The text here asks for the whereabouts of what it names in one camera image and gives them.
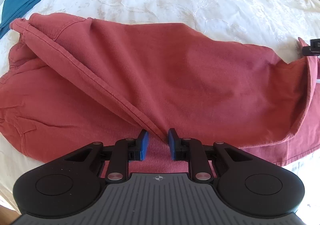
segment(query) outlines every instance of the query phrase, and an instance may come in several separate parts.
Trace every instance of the circular cap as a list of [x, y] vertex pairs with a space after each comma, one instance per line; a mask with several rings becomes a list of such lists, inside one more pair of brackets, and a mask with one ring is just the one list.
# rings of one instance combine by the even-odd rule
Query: circular cap
[[73, 186], [70, 177], [62, 174], [47, 175], [39, 179], [36, 189], [44, 195], [56, 196], [69, 191]]
[[245, 180], [245, 186], [253, 193], [272, 195], [282, 189], [282, 182], [270, 174], [254, 174]]
[[209, 180], [211, 178], [211, 175], [209, 173], [206, 173], [206, 172], [199, 172], [196, 174], [196, 178], [198, 180], [201, 180], [201, 181], [206, 181], [206, 180]]
[[123, 175], [119, 172], [112, 172], [108, 174], [108, 179], [111, 181], [118, 181], [118, 180], [121, 180], [122, 178], [123, 178]]

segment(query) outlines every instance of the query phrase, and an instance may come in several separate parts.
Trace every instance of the metal screw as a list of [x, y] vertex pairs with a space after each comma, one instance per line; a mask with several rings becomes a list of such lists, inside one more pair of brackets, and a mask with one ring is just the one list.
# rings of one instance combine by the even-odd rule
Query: metal screw
[[209, 173], [206, 173], [206, 172], [199, 172], [196, 174], [196, 178], [198, 180], [201, 180], [201, 181], [206, 181], [206, 180], [209, 180], [211, 178], [211, 175]]
[[123, 178], [123, 175], [119, 172], [112, 172], [108, 174], [108, 179], [111, 181], [118, 181], [118, 180], [121, 180], [122, 178]]

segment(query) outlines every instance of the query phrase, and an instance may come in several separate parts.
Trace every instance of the bed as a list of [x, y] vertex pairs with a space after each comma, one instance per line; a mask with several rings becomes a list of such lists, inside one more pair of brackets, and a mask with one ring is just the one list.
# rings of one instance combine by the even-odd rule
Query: bed
[[[320, 37], [319, 0], [42, 0], [25, 18], [35, 12], [64, 12], [126, 24], [182, 22], [214, 40], [268, 46], [288, 63], [300, 56], [298, 37], [306, 41]], [[18, 33], [10, 30], [0, 40], [0, 76], [9, 69], [8, 52], [18, 39]], [[41, 164], [20, 154], [0, 134], [0, 204], [17, 210], [14, 182]], [[306, 195], [297, 214], [308, 225], [320, 224], [318, 166], [320, 150], [285, 167], [305, 184]]]

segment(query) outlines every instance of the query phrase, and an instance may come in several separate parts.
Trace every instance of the wooden floor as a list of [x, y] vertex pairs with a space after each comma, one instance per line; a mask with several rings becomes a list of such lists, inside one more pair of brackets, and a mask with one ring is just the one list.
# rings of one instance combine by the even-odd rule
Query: wooden floor
[[19, 214], [17, 212], [0, 205], [0, 225], [9, 225], [18, 217]]

